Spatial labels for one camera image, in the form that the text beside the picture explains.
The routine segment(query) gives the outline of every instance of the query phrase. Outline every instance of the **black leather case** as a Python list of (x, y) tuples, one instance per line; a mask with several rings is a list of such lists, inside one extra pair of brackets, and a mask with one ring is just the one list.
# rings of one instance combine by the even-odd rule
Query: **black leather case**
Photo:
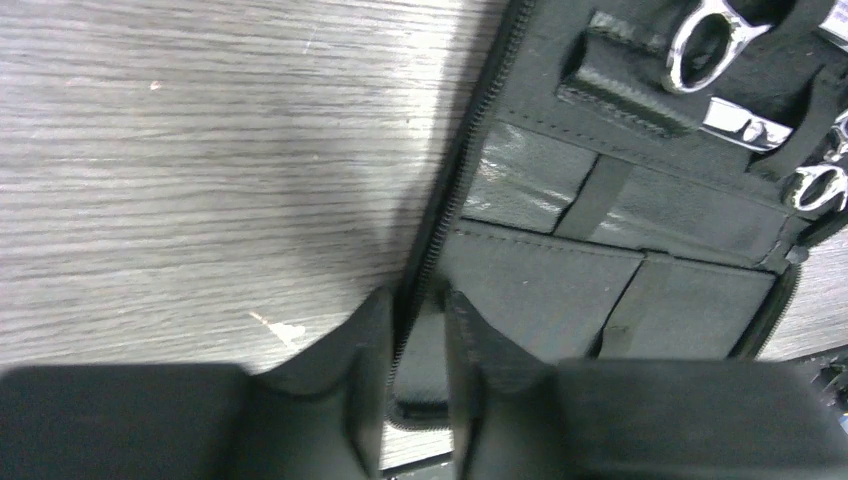
[[(545, 362), (759, 353), (806, 250), (848, 221), (782, 201), (846, 107), (848, 54), (816, 32), (831, 0), (731, 2), (776, 27), (672, 95), (668, 39), (695, 3), (510, 3), (399, 288), (394, 423), (447, 426), (448, 287)], [(769, 155), (710, 136), (712, 96), (795, 134)]]

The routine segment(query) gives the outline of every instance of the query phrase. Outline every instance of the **wood grain surface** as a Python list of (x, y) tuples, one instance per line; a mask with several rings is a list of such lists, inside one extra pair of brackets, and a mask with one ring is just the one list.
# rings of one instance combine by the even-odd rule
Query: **wood grain surface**
[[(259, 371), (325, 334), (398, 277), (504, 5), (3, 2), (0, 364)], [(846, 245), (768, 358), (848, 343)]]

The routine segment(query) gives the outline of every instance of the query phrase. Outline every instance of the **gray wooden surface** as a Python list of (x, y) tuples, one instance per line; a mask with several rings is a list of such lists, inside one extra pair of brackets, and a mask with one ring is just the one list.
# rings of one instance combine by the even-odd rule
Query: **gray wooden surface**
[[(504, 4), (2, 2), (0, 364), (262, 370), (326, 333), (397, 278)], [(846, 244), (768, 358), (848, 343)]]

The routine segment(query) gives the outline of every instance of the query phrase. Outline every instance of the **white mark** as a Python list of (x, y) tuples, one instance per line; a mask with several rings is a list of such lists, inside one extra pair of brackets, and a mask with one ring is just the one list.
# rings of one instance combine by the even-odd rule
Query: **white mark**
[(289, 325), (287, 323), (269, 323), (268, 320), (256, 312), (248, 312), (248, 315), (258, 320), (262, 325), (268, 327), (271, 333), (277, 336), (289, 348), (298, 348), (294, 342), (295, 339), (306, 334), (306, 327), (303, 325)]
[(309, 40), (306, 41), (306, 47), (303, 48), (303, 52), (306, 53), (309, 51), (309, 47), (312, 45), (312, 39), (315, 38), (315, 31), (318, 30), (318, 27), (312, 27), (312, 35), (309, 36)]

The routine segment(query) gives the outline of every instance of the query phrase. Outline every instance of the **scissors handle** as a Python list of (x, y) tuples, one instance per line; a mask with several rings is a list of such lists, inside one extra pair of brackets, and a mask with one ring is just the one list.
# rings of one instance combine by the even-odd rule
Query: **scissors handle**
[[(686, 44), (698, 25), (707, 17), (718, 16), (727, 23), (729, 38), (721, 59), (703, 78), (689, 84), (683, 79), (683, 55)], [(690, 13), (671, 43), (671, 49), (666, 59), (668, 72), (662, 79), (663, 87), (671, 93), (693, 93), (706, 88), (713, 83), (730, 64), (742, 53), (742, 50), (752, 40), (768, 32), (773, 25), (751, 26), (736, 10), (727, 4), (726, 0), (700, 0), (695, 10)]]

